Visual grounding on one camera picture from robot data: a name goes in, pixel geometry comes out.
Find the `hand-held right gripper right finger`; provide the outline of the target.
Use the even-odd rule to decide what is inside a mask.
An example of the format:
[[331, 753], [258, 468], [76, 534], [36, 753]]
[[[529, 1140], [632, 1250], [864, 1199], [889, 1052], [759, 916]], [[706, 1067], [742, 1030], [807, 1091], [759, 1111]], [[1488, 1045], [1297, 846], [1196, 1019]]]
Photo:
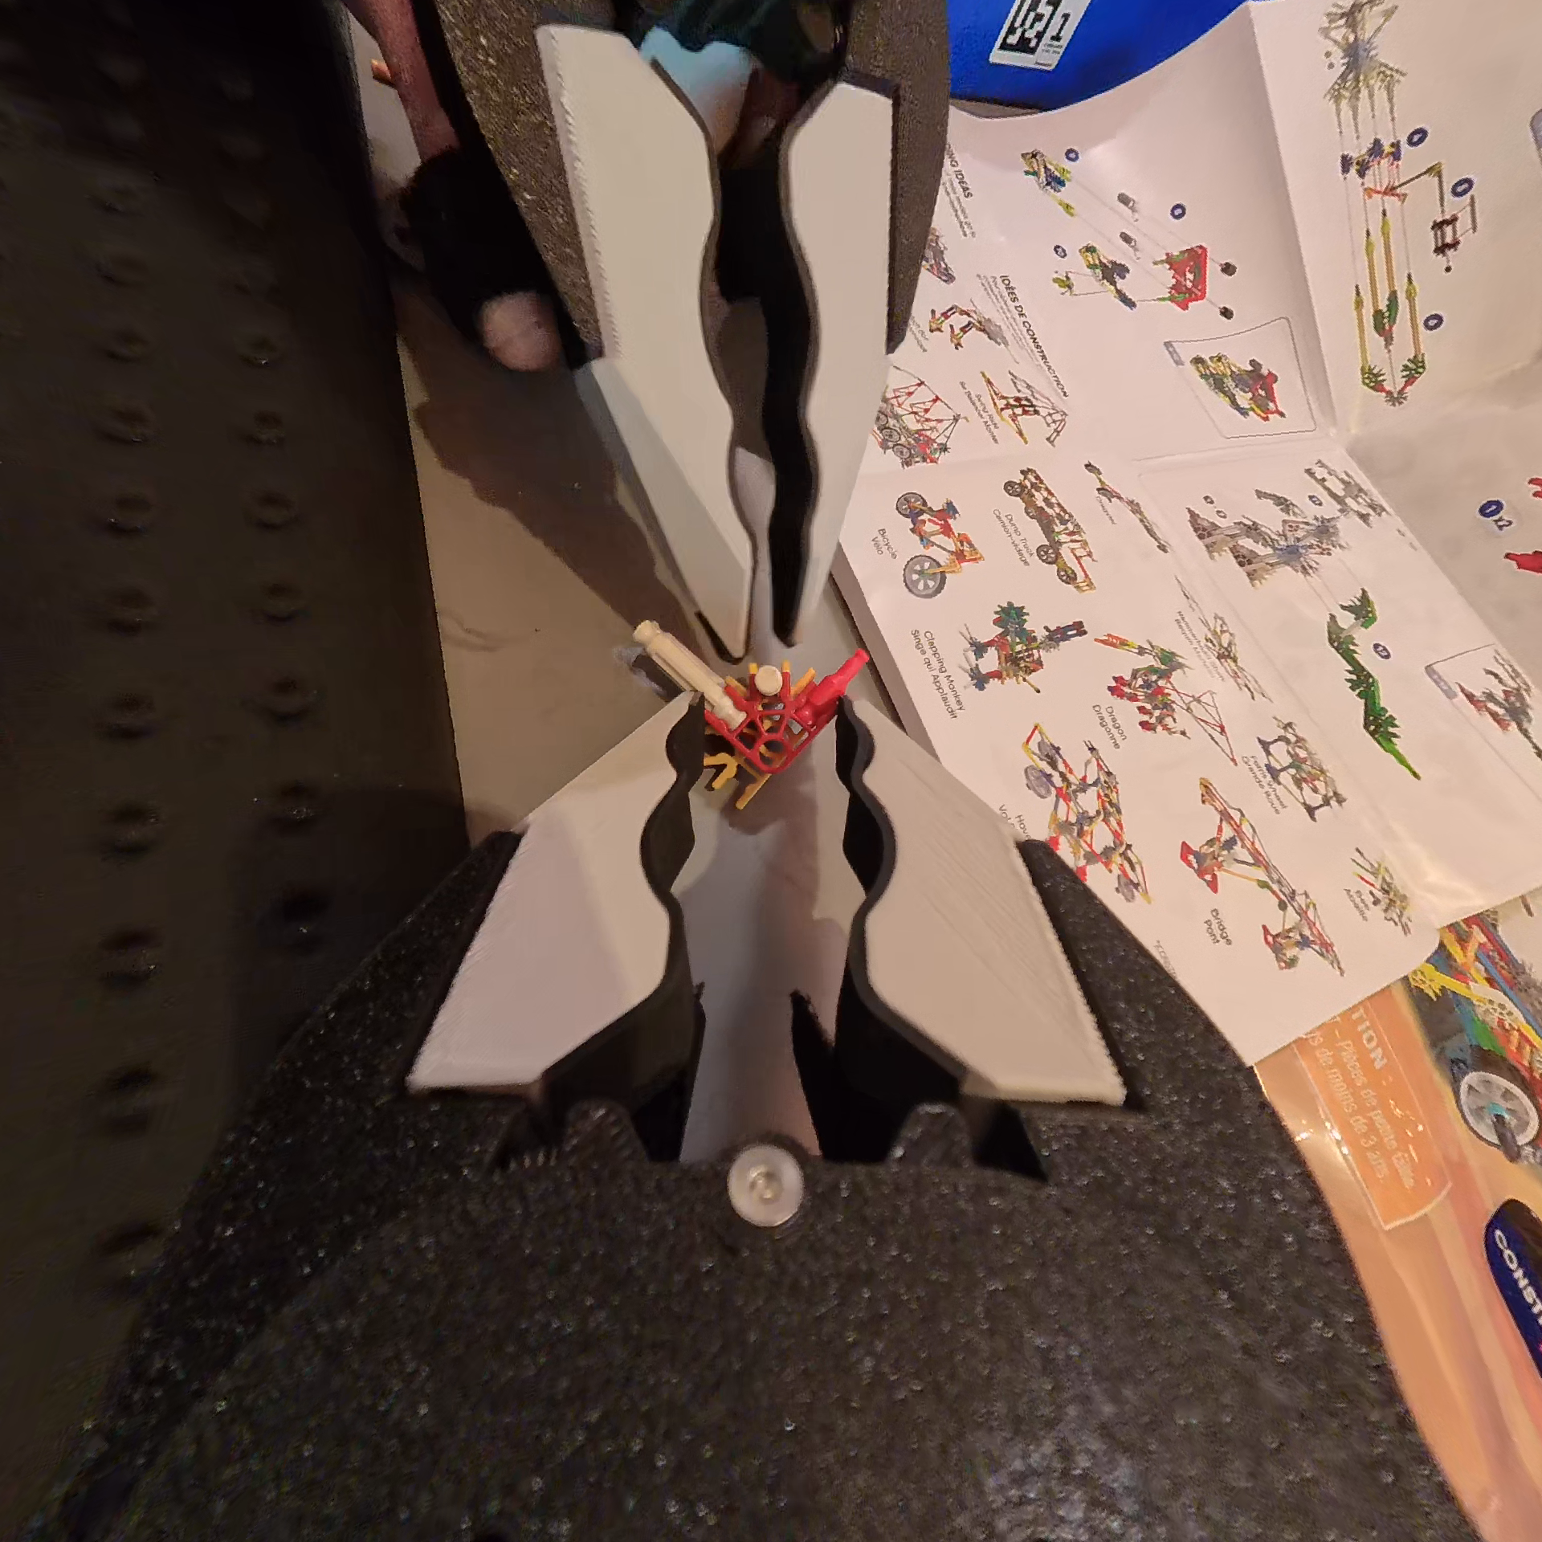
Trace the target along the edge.
[[864, 890], [847, 953], [860, 1021], [965, 1096], [1124, 1103], [1009, 821], [867, 703], [842, 705], [836, 740]]

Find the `person's left hand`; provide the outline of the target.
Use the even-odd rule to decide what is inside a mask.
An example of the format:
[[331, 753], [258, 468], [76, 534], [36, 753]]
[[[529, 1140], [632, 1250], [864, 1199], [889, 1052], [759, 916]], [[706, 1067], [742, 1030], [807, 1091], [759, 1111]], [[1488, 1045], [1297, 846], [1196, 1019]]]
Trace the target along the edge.
[[460, 332], [513, 373], [566, 356], [555, 287], [500, 173], [451, 55], [438, 4], [350, 2], [373, 41], [417, 151], [399, 208], [434, 298]]

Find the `white printed instruction sheet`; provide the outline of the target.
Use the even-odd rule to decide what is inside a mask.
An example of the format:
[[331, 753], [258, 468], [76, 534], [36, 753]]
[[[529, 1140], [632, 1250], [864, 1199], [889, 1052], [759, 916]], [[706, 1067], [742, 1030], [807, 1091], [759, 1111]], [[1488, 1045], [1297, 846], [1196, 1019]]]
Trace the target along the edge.
[[1539, 4], [1240, 4], [952, 116], [843, 586], [1256, 1061], [1539, 890]]

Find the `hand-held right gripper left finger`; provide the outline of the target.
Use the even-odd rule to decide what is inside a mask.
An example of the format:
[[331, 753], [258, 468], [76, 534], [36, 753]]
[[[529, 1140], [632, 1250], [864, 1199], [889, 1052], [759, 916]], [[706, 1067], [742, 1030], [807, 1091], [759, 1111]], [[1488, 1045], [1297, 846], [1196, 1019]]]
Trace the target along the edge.
[[517, 828], [414, 1092], [643, 1100], [693, 1065], [702, 1037], [674, 889], [696, 845], [704, 749], [704, 707], [682, 696]]

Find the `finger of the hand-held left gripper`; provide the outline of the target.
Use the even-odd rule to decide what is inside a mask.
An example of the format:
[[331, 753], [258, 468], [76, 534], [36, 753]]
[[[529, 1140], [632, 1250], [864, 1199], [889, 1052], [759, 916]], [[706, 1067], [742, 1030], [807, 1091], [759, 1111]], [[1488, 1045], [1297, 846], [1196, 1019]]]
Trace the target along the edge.
[[783, 143], [785, 230], [807, 316], [777, 454], [774, 626], [799, 643], [818, 608], [889, 373], [895, 101], [832, 83]]
[[537, 33], [597, 320], [581, 373], [608, 448], [719, 652], [746, 656], [757, 542], [706, 298], [720, 167], [689, 96], [618, 31]]

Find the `blue container with printed tag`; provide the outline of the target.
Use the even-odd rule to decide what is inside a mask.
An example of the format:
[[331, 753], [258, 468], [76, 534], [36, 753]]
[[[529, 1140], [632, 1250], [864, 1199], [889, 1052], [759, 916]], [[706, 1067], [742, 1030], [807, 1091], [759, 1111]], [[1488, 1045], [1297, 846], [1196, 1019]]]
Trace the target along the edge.
[[950, 2], [952, 97], [1014, 110], [1084, 103], [1165, 64], [1240, 2]]

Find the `orange and red toy bag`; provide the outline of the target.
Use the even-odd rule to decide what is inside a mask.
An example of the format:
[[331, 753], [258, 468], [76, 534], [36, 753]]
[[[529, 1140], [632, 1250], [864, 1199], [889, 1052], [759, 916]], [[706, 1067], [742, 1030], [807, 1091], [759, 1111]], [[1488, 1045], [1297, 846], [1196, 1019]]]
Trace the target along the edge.
[[1484, 1538], [1541, 1538], [1541, 896], [1260, 1061]]

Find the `red yellow K'nex assembly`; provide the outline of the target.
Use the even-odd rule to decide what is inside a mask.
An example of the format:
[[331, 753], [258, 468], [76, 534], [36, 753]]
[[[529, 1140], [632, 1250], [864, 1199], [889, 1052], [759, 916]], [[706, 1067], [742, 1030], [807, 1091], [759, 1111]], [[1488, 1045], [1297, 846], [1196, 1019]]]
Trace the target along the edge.
[[[755, 663], [750, 665], [744, 679], [726, 679], [728, 681], [728, 690], [752, 689], [750, 672], [755, 667], [757, 667]], [[785, 674], [785, 687], [790, 687], [794, 690], [790, 667], [783, 665], [779, 668]], [[704, 756], [704, 766], [706, 766], [706, 769], [711, 771], [709, 788], [715, 793], [719, 793], [726, 788], [737, 788], [739, 790], [739, 799], [735, 801], [735, 806], [739, 810], [744, 810], [753, 801], [753, 797], [761, 791], [761, 788], [774, 777], [766, 777], [766, 779], [750, 777], [748, 773], [739, 769], [735, 764], [731, 764], [731, 758], [720, 758], [722, 749], [724, 749], [724, 745], [722, 745], [720, 740], [715, 740], [715, 738], [708, 736], [708, 753]]]

